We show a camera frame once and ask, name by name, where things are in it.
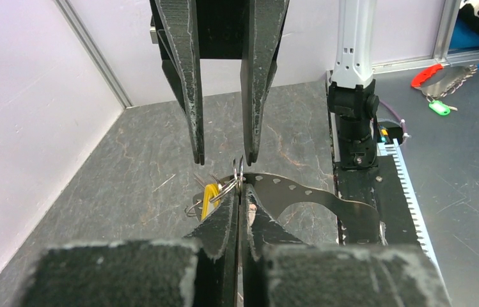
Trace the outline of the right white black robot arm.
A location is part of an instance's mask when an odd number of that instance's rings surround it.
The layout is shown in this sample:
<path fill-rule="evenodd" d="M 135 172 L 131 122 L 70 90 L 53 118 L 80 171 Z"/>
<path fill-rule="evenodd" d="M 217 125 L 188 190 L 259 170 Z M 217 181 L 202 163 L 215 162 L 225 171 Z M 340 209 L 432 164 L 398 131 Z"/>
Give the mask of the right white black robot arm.
<path fill-rule="evenodd" d="M 278 69 L 288 1 L 152 1 L 152 20 L 162 70 L 187 120 L 193 160 L 205 162 L 203 59 L 238 59 L 244 148 L 257 161 L 263 109 Z M 375 1 L 340 1 L 338 43 L 327 88 L 327 107 L 336 116 L 341 167 L 376 165 L 371 126 L 375 94 L 372 27 Z"/>

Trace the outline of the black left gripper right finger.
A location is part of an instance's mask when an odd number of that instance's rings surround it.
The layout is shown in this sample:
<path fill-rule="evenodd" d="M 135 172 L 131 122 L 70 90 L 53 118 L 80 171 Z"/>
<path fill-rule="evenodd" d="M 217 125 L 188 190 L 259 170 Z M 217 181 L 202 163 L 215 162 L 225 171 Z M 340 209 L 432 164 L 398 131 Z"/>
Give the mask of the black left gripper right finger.
<path fill-rule="evenodd" d="M 416 246 L 310 246 L 262 206 L 241 198 L 245 306 L 449 306 L 432 261 Z"/>

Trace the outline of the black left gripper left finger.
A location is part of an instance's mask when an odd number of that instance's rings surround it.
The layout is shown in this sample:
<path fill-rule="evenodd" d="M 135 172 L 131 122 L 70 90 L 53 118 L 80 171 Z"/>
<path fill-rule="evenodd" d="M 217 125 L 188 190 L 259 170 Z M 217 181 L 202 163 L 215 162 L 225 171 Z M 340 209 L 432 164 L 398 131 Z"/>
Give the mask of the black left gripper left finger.
<path fill-rule="evenodd" d="M 20 306 L 235 306 L 239 196 L 181 238 L 84 242 L 45 250 Z"/>

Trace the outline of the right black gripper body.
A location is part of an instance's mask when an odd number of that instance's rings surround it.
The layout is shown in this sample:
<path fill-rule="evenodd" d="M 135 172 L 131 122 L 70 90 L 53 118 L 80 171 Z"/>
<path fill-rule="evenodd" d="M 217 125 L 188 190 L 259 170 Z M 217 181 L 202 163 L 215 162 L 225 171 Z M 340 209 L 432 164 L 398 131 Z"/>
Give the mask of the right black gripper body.
<path fill-rule="evenodd" d="M 246 29 L 243 0 L 180 1 L 190 4 L 196 19 L 201 59 L 240 59 Z"/>

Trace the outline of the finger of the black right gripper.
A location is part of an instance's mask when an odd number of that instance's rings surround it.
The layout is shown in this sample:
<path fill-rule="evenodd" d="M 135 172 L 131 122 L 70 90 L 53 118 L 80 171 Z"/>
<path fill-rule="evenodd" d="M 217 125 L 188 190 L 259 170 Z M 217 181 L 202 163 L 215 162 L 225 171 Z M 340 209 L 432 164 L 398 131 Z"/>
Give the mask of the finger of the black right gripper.
<path fill-rule="evenodd" d="M 263 109 L 277 70 L 288 1 L 247 1 L 240 84 L 246 163 L 258 159 Z"/>
<path fill-rule="evenodd" d="M 162 69 L 184 111 L 196 164 L 205 163 L 203 94 L 195 1 L 155 1 L 159 42 L 167 59 Z"/>

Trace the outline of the yellow tagged key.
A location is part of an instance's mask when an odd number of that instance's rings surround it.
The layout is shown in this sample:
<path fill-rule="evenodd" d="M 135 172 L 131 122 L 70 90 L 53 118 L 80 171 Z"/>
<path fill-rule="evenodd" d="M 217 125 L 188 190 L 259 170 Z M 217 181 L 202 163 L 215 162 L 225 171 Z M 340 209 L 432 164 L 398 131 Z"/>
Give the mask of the yellow tagged key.
<path fill-rule="evenodd" d="M 204 179 L 198 175 L 194 175 L 194 179 L 203 189 L 202 193 L 193 198 L 192 209 L 194 215 L 199 218 L 200 221 L 204 220 L 212 211 L 214 211 L 218 205 L 219 200 L 215 200 L 217 195 L 223 188 L 222 181 L 215 175 L 211 174 L 212 181 L 204 181 Z"/>

